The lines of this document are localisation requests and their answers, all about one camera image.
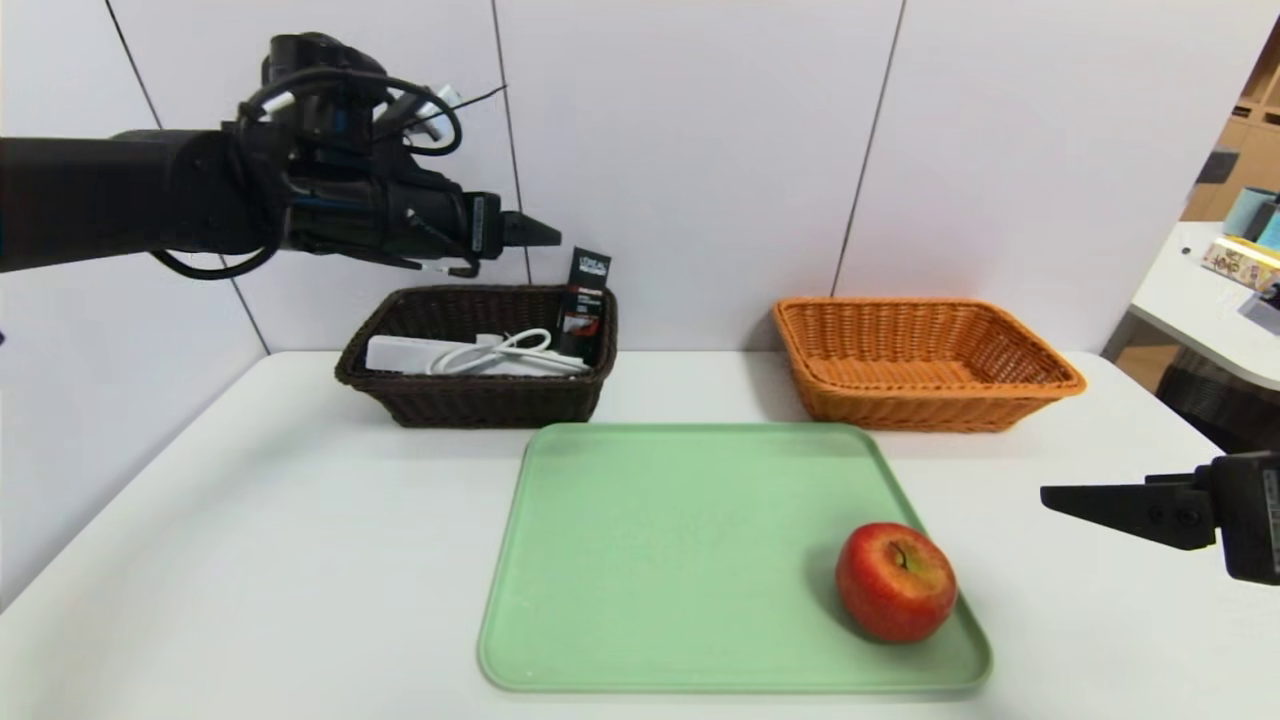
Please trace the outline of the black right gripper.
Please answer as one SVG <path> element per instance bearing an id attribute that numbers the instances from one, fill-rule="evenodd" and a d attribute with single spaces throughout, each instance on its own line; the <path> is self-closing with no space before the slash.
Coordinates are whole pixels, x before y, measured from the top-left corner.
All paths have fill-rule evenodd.
<path id="1" fill-rule="evenodd" d="M 1187 473 L 1148 475 L 1140 484 L 1043 486 L 1039 501 L 1055 512 L 1181 551 L 1216 544 L 1219 524 L 1228 574 L 1277 585 L 1277 452 L 1224 455 L 1210 469 L 1211 493 Z"/>

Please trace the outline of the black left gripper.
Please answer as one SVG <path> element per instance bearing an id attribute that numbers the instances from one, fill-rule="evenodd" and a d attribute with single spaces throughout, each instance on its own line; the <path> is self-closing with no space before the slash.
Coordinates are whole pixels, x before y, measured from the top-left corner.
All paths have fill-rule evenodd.
<path id="1" fill-rule="evenodd" d="M 504 247 L 554 247 L 562 233 L 521 211 L 503 211 L 500 197 L 467 192 L 434 170 L 393 170 L 385 178 L 389 225 L 384 251 L 407 263 L 448 258 L 490 260 Z"/>

